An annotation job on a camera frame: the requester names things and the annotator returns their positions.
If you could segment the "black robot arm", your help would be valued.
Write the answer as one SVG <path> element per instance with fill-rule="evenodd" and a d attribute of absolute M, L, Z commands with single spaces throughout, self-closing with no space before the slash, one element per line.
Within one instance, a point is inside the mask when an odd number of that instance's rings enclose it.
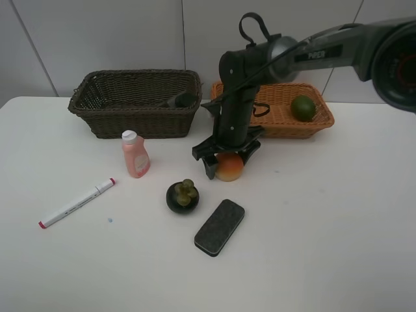
<path fill-rule="evenodd" d="M 372 81 L 387 104 L 415 111 L 415 18 L 344 24 L 297 41 L 270 34 L 256 13 L 248 17 L 266 40 L 257 44 L 249 38 L 245 49 L 220 59 L 224 89 L 205 104 L 214 118 L 213 133 L 192 149 L 207 177 L 215 176 L 218 153 L 236 152 L 247 161 L 259 149 L 265 130 L 250 125 L 250 118 L 260 87 L 291 82 L 302 71 L 351 66 L 361 81 Z"/>

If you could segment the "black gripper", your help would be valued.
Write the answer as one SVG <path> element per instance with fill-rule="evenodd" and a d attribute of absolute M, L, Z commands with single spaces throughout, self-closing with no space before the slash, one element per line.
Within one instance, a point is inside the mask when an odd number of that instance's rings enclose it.
<path fill-rule="evenodd" d="M 192 156 L 202 159 L 207 177 L 212 180 L 218 167 L 216 153 L 236 151 L 246 166 L 250 157 L 261 147 L 257 138 L 264 133 L 261 126 L 250 126 L 258 87 L 244 87 L 222 94 L 219 117 L 214 118 L 212 135 L 192 148 Z"/>

